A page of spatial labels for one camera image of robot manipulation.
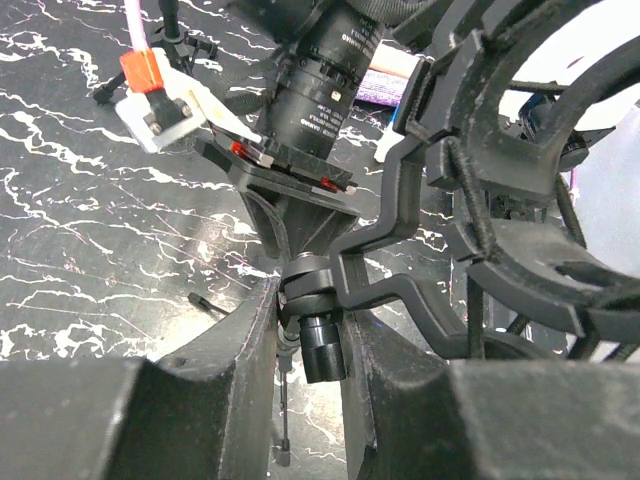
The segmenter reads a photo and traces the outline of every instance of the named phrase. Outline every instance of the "marble floor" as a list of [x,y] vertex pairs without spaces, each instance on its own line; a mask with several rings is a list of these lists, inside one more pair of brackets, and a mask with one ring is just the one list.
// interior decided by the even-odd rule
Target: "marble floor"
[[[145,19],[158,20],[154,1]],[[194,309],[196,291],[226,310],[278,271],[261,266],[261,245],[226,177],[184,141],[147,155],[112,107],[90,92],[127,51],[122,2],[0,0],[0,360],[141,355],[157,359],[219,317]],[[211,2],[183,0],[183,26],[241,61],[273,49],[251,26]],[[206,78],[219,66],[199,61]],[[260,86],[252,80],[248,88]],[[330,161],[355,172],[350,199],[375,220],[381,168],[373,160],[390,109],[352,109]],[[439,233],[446,194],[423,194],[419,235],[372,255],[374,276],[411,272],[448,295],[450,263]],[[402,308],[380,315],[426,347]],[[289,376],[293,459],[271,478],[346,478],[338,384]]]

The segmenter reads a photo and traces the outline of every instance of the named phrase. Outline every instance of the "orange plastic piece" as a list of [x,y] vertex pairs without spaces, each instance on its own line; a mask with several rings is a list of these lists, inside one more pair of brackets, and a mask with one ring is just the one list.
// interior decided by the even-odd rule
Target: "orange plastic piece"
[[153,50],[125,53],[120,57],[120,65],[132,92],[147,93],[164,87]]

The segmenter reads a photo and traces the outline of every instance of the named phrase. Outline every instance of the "purple package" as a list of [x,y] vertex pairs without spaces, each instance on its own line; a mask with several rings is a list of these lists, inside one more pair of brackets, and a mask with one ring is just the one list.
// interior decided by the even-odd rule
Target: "purple package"
[[409,81],[388,73],[367,70],[356,100],[396,107]]

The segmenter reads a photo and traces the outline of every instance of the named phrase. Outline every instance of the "white connector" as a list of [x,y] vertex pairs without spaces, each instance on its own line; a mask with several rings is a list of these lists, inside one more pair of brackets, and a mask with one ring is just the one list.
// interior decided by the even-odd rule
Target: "white connector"
[[151,106],[143,93],[127,91],[127,97],[116,104],[116,113],[125,123],[131,135],[147,153],[156,153],[211,122],[220,130],[234,133],[254,142],[262,137],[253,132],[231,112],[211,91],[193,77],[171,67],[169,59],[161,48],[153,53],[164,82],[167,96],[180,101],[186,117],[164,131],[159,126],[148,125],[144,118],[151,114]]

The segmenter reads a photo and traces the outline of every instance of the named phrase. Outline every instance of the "elastic cord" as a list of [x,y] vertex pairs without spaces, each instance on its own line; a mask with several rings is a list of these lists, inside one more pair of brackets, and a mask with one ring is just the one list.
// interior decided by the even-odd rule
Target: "elastic cord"
[[144,33],[140,0],[124,0],[125,13],[127,15],[127,27],[131,38],[131,47],[134,51],[147,50],[147,35]]

